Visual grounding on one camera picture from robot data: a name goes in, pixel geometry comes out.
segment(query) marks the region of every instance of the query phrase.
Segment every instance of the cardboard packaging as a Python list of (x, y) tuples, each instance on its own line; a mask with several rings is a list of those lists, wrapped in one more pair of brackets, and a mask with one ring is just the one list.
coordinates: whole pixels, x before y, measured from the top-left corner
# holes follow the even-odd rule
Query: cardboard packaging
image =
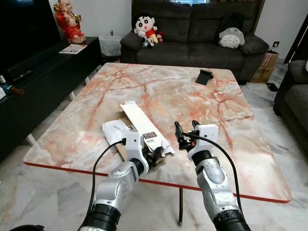
[(252, 83), (267, 83), (274, 71), (275, 64), (279, 54), (274, 51), (268, 51), (264, 55), (261, 66), (258, 68), (254, 76), (251, 78)]
[(267, 83), (271, 74), (274, 71), (274, 67), (260, 66), (254, 76), (251, 78), (251, 83)]
[[(157, 147), (164, 148), (162, 157), (167, 153), (175, 153), (170, 143), (150, 121), (141, 108), (139, 108), (134, 101), (125, 102), (121, 104), (124, 111), (117, 112), (107, 118), (107, 121), (122, 120), (123, 123), (130, 129), (131, 132), (138, 131), (144, 138), (144, 143), (148, 146), (150, 151), (155, 150)], [(124, 161), (127, 161), (125, 146), (121, 144), (116, 145)]]

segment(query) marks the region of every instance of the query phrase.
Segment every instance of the pink marble tabletop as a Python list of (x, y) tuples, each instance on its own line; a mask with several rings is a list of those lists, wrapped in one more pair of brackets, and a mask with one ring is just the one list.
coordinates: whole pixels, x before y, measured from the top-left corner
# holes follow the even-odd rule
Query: pink marble tabletop
[[(203, 86), (195, 83), (200, 68), (105, 64), (28, 151), (24, 162), (91, 173), (95, 160), (108, 146), (102, 124), (121, 110), (121, 103), (135, 101), (176, 150), (141, 181), (198, 190), (194, 164), (185, 151), (179, 151), (174, 135), (174, 121), (188, 131), (194, 119), (219, 126), (218, 144), (237, 167), (242, 197), (289, 202), (290, 190), (232, 72), (211, 71), (214, 79)], [(213, 150), (235, 192), (227, 158)], [(110, 151), (97, 172), (106, 175), (120, 162), (120, 155)]]

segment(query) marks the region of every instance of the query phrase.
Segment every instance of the wire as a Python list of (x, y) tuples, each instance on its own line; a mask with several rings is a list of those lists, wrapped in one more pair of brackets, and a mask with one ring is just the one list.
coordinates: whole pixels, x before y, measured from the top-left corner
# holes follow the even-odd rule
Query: wire
[(182, 133), (184, 136), (187, 136), (187, 137), (190, 137), (190, 138), (195, 138), (195, 139), (199, 139), (199, 140), (203, 140), (203, 141), (206, 141), (206, 142), (209, 142), (210, 144), (214, 145), (215, 147), (217, 147), (219, 150), (221, 150), (225, 156), (227, 157), (227, 159), (229, 160), (231, 166), (232, 166), (232, 169), (233, 169), (233, 174), (234, 174), (234, 180), (235, 180), (235, 189), (236, 189), (236, 198), (237, 198), (237, 204), (243, 214), (243, 210), (242, 210), (242, 204), (241, 204), (241, 198), (240, 198), (240, 189), (239, 189), (239, 182), (237, 180), (237, 174), (236, 174), (236, 168), (235, 168), (235, 165), (231, 159), (231, 157), (228, 155), (228, 153), (217, 143), (215, 143), (214, 141), (212, 140), (209, 140), (207, 138), (204, 138), (204, 137), (201, 137), (201, 136), (196, 136), (196, 135), (192, 135), (192, 134), (189, 134), (189, 133), (185, 133), (183, 132)]
[(121, 140), (121, 141), (118, 141), (118, 142), (115, 142), (111, 145), (109, 145), (104, 151), (103, 153), (97, 158), (95, 164), (94, 164), (94, 167), (93, 167), (93, 172), (92, 172), (92, 190), (91, 190), (91, 197), (90, 197), (90, 202), (89, 202), (89, 207), (88, 207), (88, 210), (87, 210), (87, 214), (86, 214), (86, 217), (85, 219), (83, 220), (81, 226), (79, 227), (78, 230), (80, 230), (80, 228), (83, 226), (83, 224), (85, 223), (87, 217), (89, 216), (89, 213), (91, 211), (91, 208), (92, 208), (92, 204), (93, 204), (93, 199), (94, 199), (94, 193), (95, 193), (95, 171), (96, 171), (96, 166), (98, 164), (98, 162), (100, 161), (100, 159), (102, 158), (102, 156), (108, 151), (108, 149), (110, 149), (112, 146), (118, 144), (118, 143), (123, 143), (125, 142), (124, 140)]

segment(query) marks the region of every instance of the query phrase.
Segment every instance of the table leg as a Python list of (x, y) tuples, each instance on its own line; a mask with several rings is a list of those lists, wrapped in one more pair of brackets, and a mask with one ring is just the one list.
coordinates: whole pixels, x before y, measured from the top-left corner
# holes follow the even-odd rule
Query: table leg
[(180, 188), (180, 211), (179, 211), (179, 226), (183, 224), (183, 189)]
[(72, 91), (71, 93), (69, 93), (69, 98), (71, 99), (71, 101), (73, 101), (75, 99), (75, 94)]
[(86, 85), (87, 85), (90, 82), (89, 77), (86, 77), (85, 81), (86, 81)]
[(35, 138), (32, 136), (32, 134), (30, 133), (27, 137), (26, 140), (28, 141), (28, 143), (33, 146), (36, 143)]

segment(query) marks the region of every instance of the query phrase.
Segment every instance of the red table edge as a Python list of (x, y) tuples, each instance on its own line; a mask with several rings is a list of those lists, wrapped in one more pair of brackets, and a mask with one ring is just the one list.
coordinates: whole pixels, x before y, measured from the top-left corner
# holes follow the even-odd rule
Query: red table edge
[[(65, 168), (65, 167), (54, 167), (54, 166), (48, 166), (48, 165), (33, 164), (33, 163), (26, 162), (26, 161), (24, 161), (24, 163), (26, 165), (35, 166), (35, 167), (45, 167), (45, 168), (64, 170), (64, 171), (69, 171), (69, 172), (86, 173), (86, 174), (91, 174), (92, 175), (92, 171), (90, 172), (90, 171), (70, 169), (70, 168)], [(104, 177), (108, 176), (108, 174), (99, 173), (99, 172), (97, 172), (95, 175), (104, 176)], [(201, 189), (197, 188), (197, 187), (178, 185), (178, 184), (171, 184), (171, 183), (159, 182), (159, 181), (155, 181), (155, 180), (140, 179), (139, 181), (140, 182), (145, 182), (145, 183), (151, 183), (151, 184), (159, 184), (159, 185), (165, 185), (165, 186), (170, 186), (170, 187), (176, 187), (176, 188), (182, 188), (182, 189), (190, 189), (190, 190), (201, 191)], [(291, 200), (284, 201), (284, 200), (269, 199), (269, 198), (264, 198), (264, 197), (249, 196), (249, 195), (243, 195), (243, 194), (240, 194), (240, 197), (241, 198), (246, 198), (246, 199), (258, 200), (258, 201), (267, 201), (267, 202), (279, 203), (279, 204), (286, 204), (286, 203), (289, 203), (291, 201)]]

